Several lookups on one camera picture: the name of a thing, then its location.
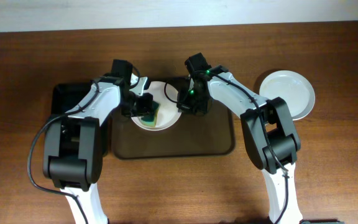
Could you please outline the green yellow sponge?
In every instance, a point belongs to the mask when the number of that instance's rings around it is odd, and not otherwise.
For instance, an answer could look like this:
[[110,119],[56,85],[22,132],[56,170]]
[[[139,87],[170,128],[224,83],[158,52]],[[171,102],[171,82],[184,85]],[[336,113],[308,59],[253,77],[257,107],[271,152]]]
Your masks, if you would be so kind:
[[139,119],[140,123],[144,126],[154,128],[157,124],[157,116],[160,104],[156,101],[152,102],[152,112]]

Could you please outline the white plate top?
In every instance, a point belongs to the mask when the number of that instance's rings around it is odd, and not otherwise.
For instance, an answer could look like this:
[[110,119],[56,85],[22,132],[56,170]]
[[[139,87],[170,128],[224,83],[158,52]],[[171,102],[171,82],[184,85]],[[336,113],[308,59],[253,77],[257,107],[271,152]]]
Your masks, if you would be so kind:
[[140,128],[148,131],[162,131],[174,125],[180,118],[181,112],[177,108],[177,104],[171,102],[165,94],[168,95],[170,99],[174,99],[178,95],[178,91],[175,87],[170,84],[165,84],[161,81],[152,81],[149,85],[149,88],[144,91],[145,93],[150,93],[153,95],[153,100],[160,104],[157,116],[157,124],[154,128],[144,126],[140,123],[139,119],[141,117],[132,117],[131,120]]

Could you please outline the white plate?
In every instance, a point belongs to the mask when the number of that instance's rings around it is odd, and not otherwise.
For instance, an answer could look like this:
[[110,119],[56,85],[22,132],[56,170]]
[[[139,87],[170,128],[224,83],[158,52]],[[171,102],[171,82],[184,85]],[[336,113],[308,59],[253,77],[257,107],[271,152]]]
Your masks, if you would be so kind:
[[290,102],[292,120],[296,121],[308,116],[313,110],[315,101],[316,96],[314,91],[308,90],[297,93]]
[[157,124],[154,128],[144,126],[140,123],[139,119],[141,117],[132,117],[131,120],[140,128],[148,131],[162,131],[174,125],[180,118],[181,112],[177,108],[177,104],[171,102],[165,94],[168,95],[170,99],[174,99],[178,95],[178,91],[175,87],[170,84],[165,84],[161,81],[152,81],[149,85],[149,88],[144,91],[145,93],[150,93],[153,95],[153,100],[160,104],[157,116]]

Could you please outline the pale blue plate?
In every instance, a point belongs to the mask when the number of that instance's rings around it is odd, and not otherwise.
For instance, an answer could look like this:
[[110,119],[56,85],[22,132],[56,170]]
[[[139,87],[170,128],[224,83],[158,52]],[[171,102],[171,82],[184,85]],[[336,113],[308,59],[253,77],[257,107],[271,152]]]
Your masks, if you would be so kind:
[[285,100],[290,110],[291,99],[297,93],[308,90],[314,91],[311,83],[304,76],[289,70],[279,70],[264,78],[259,88],[259,95],[270,100],[280,97]]

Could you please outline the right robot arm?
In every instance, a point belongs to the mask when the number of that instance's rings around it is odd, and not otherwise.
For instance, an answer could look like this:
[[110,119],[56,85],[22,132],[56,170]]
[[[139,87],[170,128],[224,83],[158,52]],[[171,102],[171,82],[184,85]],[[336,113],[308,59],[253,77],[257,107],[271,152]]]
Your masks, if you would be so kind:
[[178,107],[195,113],[209,100],[222,103],[241,120],[249,159],[264,177],[271,223],[301,223],[295,189],[300,138],[288,106],[280,97],[260,96],[238,82],[223,66],[186,65],[189,86],[180,93]]

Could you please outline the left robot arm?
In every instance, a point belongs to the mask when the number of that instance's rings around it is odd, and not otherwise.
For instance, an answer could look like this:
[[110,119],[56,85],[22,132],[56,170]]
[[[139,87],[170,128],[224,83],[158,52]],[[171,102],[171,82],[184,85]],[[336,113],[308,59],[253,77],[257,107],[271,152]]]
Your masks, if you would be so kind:
[[63,114],[52,115],[42,128],[44,176],[56,194],[67,198],[76,223],[108,223],[97,185],[103,166],[102,125],[121,106],[128,116],[152,113],[147,82],[147,77],[133,73],[93,80],[84,98]]

